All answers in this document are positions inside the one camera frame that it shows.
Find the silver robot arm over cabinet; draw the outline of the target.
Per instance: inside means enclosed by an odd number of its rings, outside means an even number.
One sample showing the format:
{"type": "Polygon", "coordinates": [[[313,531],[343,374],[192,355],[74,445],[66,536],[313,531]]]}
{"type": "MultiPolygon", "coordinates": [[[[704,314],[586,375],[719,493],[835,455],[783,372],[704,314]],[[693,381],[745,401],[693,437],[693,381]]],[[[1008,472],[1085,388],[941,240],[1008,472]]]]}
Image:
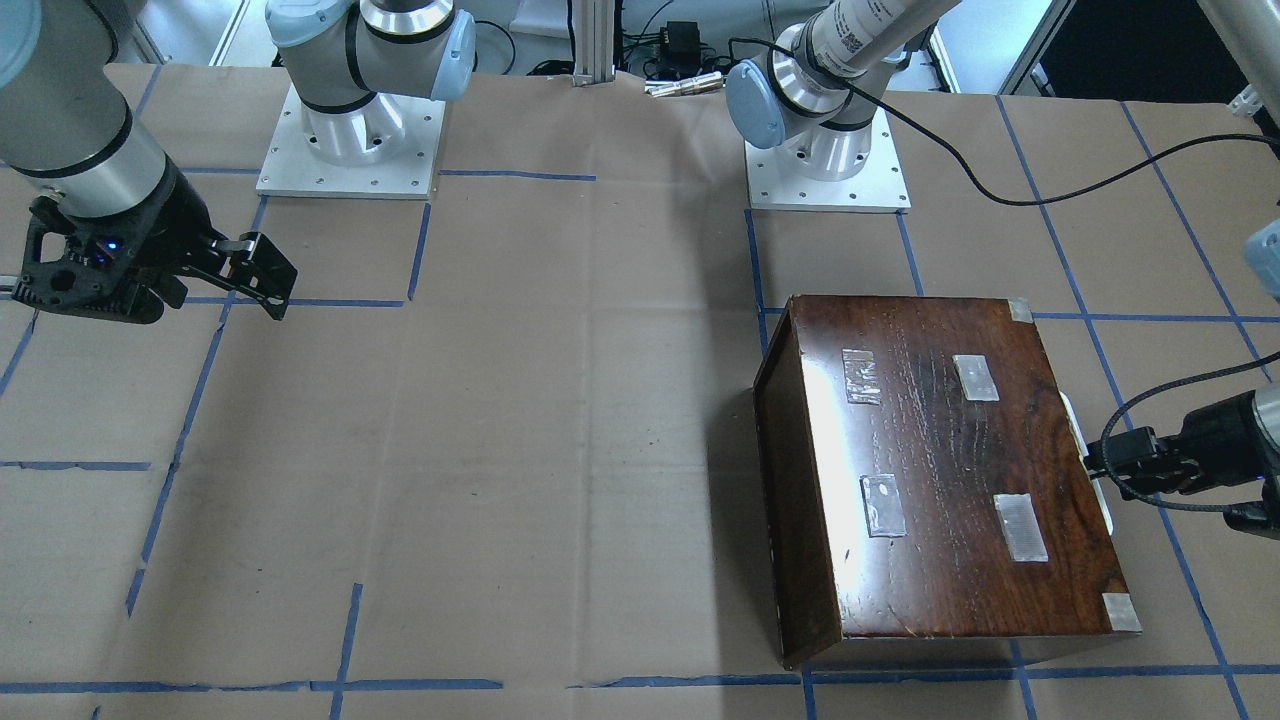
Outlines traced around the silver robot arm over cabinet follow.
{"type": "MultiPolygon", "coordinates": [[[[950,12],[950,1],[832,1],[787,38],[737,61],[726,82],[730,115],[756,149],[776,149],[864,102],[884,109],[870,79],[876,64],[950,12]]],[[[1279,534],[1279,397],[1268,383],[1188,413],[1181,429],[1160,437],[1116,425],[1132,398],[1106,421],[1083,462],[1125,500],[1158,509],[1221,516],[1234,530],[1279,534]]]]}

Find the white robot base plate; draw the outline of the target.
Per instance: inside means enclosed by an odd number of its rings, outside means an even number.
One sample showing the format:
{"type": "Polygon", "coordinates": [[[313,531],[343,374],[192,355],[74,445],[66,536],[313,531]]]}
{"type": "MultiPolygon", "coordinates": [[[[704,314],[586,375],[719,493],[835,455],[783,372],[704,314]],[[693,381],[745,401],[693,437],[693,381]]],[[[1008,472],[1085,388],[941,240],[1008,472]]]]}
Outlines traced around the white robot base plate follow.
{"type": "Polygon", "coordinates": [[[448,104],[378,94],[328,114],[289,88],[256,190],[262,196],[426,201],[448,104]]]}

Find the second white robot base plate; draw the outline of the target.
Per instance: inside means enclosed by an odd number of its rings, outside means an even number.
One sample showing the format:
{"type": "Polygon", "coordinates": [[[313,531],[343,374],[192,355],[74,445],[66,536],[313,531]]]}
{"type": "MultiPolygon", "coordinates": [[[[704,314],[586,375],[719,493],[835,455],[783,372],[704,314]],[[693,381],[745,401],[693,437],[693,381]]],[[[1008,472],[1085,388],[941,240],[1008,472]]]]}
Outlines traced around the second white robot base plate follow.
{"type": "Polygon", "coordinates": [[[749,205],[781,211],[908,211],[911,200],[888,118],[861,129],[822,126],[774,149],[745,145],[749,205]]]}

